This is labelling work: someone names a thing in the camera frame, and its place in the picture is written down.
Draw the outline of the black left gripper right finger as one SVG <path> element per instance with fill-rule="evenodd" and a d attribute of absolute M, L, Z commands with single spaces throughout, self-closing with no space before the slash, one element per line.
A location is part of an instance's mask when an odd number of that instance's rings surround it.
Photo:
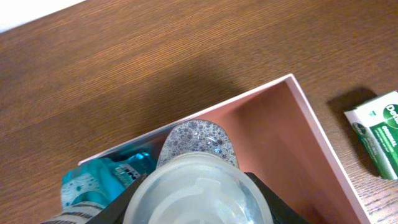
<path fill-rule="evenodd" d="M 273 222 L 276 224 L 309 224 L 298 213 L 291 209 L 280 197 L 278 197 L 265 183 L 263 183 L 255 174 L 246 172 L 246 175 L 257 185 L 263 194 Z"/>

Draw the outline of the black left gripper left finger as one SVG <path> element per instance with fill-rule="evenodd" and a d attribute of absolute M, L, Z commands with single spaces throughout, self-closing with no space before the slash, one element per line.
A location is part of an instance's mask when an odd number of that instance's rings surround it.
<path fill-rule="evenodd" d="M 132 196 L 146 178 L 147 174 L 141 175 L 118 198 L 86 224 L 122 224 Z"/>

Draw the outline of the green soap box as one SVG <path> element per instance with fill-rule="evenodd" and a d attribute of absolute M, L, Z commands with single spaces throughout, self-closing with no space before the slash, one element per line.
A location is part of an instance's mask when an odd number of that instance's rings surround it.
<path fill-rule="evenodd" d="M 383 179 L 397 179 L 397 92 L 344 112 Z"/>

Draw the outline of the teal mouthwash bottle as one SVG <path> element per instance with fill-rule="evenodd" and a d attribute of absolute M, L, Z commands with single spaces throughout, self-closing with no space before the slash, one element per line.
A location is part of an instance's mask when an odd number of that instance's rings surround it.
<path fill-rule="evenodd" d="M 117 199 L 141 175 L 150 174 L 156 161 L 146 152 L 124 161 L 93 159 L 67 172 L 60 189 L 62 212 L 44 224 L 89 222 Z"/>

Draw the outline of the clear purple liquid bottle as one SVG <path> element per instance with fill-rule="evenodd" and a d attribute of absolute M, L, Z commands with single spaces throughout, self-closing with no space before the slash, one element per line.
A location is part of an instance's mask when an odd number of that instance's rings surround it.
<path fill-rule="evenodd" d="M 239 169 L 226 131 L 193 119 L 171 130 L 123 222 L 260 224 L 273 223 L 273 217 L 259 188 Z"/>

